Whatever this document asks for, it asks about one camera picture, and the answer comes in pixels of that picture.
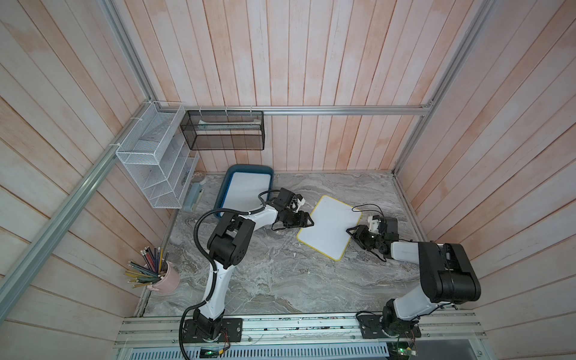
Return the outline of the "yellow-framed whiteboard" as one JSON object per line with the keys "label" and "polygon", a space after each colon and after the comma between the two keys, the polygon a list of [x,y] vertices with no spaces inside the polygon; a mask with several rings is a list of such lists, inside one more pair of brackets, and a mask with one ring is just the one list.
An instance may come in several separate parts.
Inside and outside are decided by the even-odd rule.
{"label": "yellow-framed whiteboard", "polygon": [[300,229],[296,238],[334,261],[340,261],[350,243],[349,228],[359,225],[361,211],[328,195],[321,196],[310,213],[313,226]]}

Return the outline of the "teal plastic storage box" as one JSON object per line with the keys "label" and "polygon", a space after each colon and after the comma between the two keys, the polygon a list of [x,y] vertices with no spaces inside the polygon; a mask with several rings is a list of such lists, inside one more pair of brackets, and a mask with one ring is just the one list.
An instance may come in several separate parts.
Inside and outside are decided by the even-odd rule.
{"label": "teal plastic storage box", "polygon": [[220,186],[220,190],[218,192],[217,195],[217,199],[216,202],[214,204],[214,208],[215,209],[225,209],[225,208],[221,208],[221,205],[223,204],[223,200],[224,200],[224,196],[225,196],[225,192],[228,188],[228,185],[230,183],[230,180],[232,178],[232,175],[234,173],[237,172],[243,172],[243,173],[267,173],[271,175],[271,181],[270,181],[270,189],[272,189],[272,184],[273,184],[273,178],[274,178],[274,170],[269,167],[269,166],[263,166],[263,165],[251,165],[251,164],[236,164],[236,165],[232,165],[228,171],[226,171],[226,174],[224,176],[222,185]]}

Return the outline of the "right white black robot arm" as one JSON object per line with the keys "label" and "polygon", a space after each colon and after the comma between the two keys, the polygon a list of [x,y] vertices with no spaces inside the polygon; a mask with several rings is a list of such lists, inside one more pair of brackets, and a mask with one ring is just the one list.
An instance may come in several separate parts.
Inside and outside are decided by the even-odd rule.
{"label": "right white black robot arm", "polygon": [[461,244],[409,241],[396,232],[397,221],[370,216],[367,224],[346,229],[361,249],[379,260],[418,265],[419,285],[382,309],[382,330],[390,337],[413,329],[423,316],[447,305],[479,300],[482,290],[469,257]]}

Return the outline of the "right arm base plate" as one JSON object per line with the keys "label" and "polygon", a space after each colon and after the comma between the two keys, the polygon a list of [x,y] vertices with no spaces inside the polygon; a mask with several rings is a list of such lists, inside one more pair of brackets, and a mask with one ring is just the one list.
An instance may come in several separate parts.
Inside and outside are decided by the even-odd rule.
{"label": "right arm base plate", "polygon": [[394,312],[386,310],[384,314],[359,311],[355,314],[364,339],[378,338],[420,338],[422,333],[415,321],[402,320]]}

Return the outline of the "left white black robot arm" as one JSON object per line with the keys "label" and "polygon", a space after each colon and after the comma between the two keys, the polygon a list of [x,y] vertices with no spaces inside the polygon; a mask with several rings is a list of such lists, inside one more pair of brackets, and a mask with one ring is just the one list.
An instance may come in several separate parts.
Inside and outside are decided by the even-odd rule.
{"label": "left white black robot arm", "polygon": [[[248,252],[253,233],[263,227],[273,227],[277,222],[280,230],[312,227],[310,213],[303,211],[305,199],[282,187],[274,191],[277,196],[263,199],[269,190],[258,195],[260,207],[241,211],[231,208],[214,208],[202,214],[193,228],[193,241],[199,252],[209,261],[210,273],[202,301],[187,311],[193,311],[193,321],[198,326],[214,328],[224,315],[224,300],[234,268]],[[207,241],[200,244],[200,226],[211,215],[220,215],[220,220]]]}

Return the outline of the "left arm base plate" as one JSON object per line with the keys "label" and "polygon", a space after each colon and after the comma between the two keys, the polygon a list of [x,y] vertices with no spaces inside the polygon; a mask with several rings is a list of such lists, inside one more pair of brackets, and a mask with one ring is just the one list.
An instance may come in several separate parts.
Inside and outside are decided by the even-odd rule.
{"label": "left arm base plate", "polygon": [[183,344],[223,344],[227,339],[229,342],[240,342],[242,339],[243,319],[242,318],[224,318],[220,324],[220,332],[214,338],[208,337],[207,334],[200,331],[197,322],[193,319],[184,321],[182,330]]}

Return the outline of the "blue-framed whiteboard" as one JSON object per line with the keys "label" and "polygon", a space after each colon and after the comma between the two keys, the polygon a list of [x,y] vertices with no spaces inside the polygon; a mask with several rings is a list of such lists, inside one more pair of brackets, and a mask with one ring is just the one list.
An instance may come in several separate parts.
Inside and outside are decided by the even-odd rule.
{"label": "blue-framed whiteboard", "polygon": [[258,209],[262,205],[258,195],[270,189],[271,180],[267,173],[234,172],[220,207],[242,212]]}

